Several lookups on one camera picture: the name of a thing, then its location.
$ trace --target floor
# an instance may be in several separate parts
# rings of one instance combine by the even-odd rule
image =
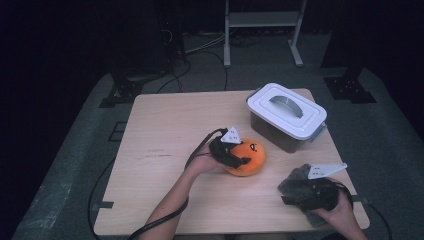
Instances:
[[[185,36],[186,50],[216,37]],[[381,211],[394,239],[420,239],[424,230],[416,222],[424,213],[422,140],[382,80],[367,69],[358,80],[376,103],[354,104],[332,97],[323,79],[340,76],[345,69],[320,68],[329,34],[300,36],[301,68],[293,62],[288,38],[290,34],[284,33],[234,40],[229,68],[222,65],[222,42],[218,42],[188,55],[189,63],[175,61],[172,74],[146,83],[141,94],[253,90],[270,82],[309,89],[329,113],[328,130],[349,165],[358,194]],[[130,103],[99,107],[112,87],[110,75],[99,79],[13,239],[125,239],[96,236],[90,228],[132,107]],[[372,208],[365,208],[371,221],[365,230],[369,239],[387,239],[382,219]],[[325,234],[292,233],[297,240],[320,239]]]

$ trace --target dark background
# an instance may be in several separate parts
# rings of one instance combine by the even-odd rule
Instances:
[[[1,236],[28,209],[97,81],[111,69],[163,71],[176,40],[161,30],[223,31],[224,1],[1,1]],[[233,10],[291,9],[293,1],[231,1]],[[424,135],[420,1],[309,0],[302,32],[333,30],[322,67],[360,59]]]

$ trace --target white plastic container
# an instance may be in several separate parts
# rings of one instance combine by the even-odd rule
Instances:
[[[269,83],[247,98],[251,126],[288,153],[322,131],[327,112],[309,99],[276,83]]]

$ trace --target container lid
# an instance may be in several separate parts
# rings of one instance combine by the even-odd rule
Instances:
[[[327,118],[324,108],[276,83],[247,99],[250,111],[298,140],[309,139]]]

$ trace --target metal shelf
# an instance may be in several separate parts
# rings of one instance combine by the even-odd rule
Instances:
[[[296,26],[298,11],[247,12],[229,14],[229,27],[281,27]]]

